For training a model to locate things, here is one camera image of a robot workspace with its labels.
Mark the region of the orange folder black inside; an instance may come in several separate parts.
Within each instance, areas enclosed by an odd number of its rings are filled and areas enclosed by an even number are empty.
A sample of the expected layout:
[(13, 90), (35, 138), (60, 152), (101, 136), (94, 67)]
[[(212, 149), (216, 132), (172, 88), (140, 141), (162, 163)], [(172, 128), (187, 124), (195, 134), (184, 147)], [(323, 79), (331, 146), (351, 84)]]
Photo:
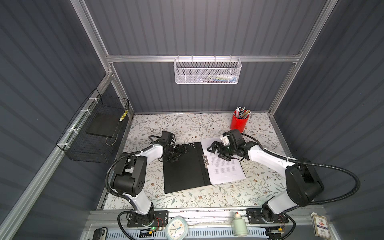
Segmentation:
[(176, 162), (163, 162), (165, 194), (212, 185), (200, 142), (185, 144), (187, 153)]

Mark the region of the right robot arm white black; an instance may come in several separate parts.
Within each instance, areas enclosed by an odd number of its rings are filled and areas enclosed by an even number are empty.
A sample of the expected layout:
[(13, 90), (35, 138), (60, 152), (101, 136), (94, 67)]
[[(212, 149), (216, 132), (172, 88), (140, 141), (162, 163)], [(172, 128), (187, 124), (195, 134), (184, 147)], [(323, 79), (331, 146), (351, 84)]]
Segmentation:
[[(230, 130), (222, 134), (219, 141), (211, 140), (205, 150), (217, 154), (227, 162), (231, 160), (248, 160), (262, 164), (286, 179), (285, 191), (272, 197), (262, 205), (261, 214), (265, 221), (271, 222), (282, 213), (309, 205), (334, 203), (353, 196), (361, 187), (359, 177), (353, 172), (327, 164), (312, 163), (307, 159), (297, 160), (272, 152), (253, 137), (246, 141), (247, 134), (239, 130)], [(325, 187), (316, 169), (326, 168), (349, 175), (355, 181), (354, 187), (347, 193), (322, 201), (315, 201)]]

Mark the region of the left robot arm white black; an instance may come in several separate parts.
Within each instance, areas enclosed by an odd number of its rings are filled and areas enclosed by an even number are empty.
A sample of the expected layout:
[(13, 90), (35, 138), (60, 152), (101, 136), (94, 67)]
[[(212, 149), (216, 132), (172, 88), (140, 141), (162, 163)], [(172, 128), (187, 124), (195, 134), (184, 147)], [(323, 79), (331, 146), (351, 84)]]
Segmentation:
[(105, 177), (105, 188), (110, 195), (127, 200), (140, 216), (154, 210), (153, 203), (143, 192), (148, 164), (176, 161), (187, 152), (184, 144), (176, 144), (176, 136), (163, 131), (161, 136), (149, 136), (150, 145), (135, 152), (123, 152), (112, 163)]

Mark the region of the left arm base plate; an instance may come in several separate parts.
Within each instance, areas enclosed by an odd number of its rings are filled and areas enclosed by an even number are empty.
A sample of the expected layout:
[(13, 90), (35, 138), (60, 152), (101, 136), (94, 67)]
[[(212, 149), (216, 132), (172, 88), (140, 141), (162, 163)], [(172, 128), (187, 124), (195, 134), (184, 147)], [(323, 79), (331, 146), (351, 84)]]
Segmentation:
[(149, 211), (147, 215), (129, 213), (127, 220), (128, 228), (165, 227), (168, 224), (169, 211)]

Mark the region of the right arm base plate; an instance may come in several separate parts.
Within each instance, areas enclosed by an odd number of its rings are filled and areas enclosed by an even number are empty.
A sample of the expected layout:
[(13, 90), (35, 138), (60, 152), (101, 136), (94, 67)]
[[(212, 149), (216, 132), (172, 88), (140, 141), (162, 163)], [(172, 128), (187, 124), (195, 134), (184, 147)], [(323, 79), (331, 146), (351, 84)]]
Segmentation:
[(263, 208), (248, 208), (246, 216), (250, 224), (287, 224), (290, 220), (283, 214), (269, 213)]

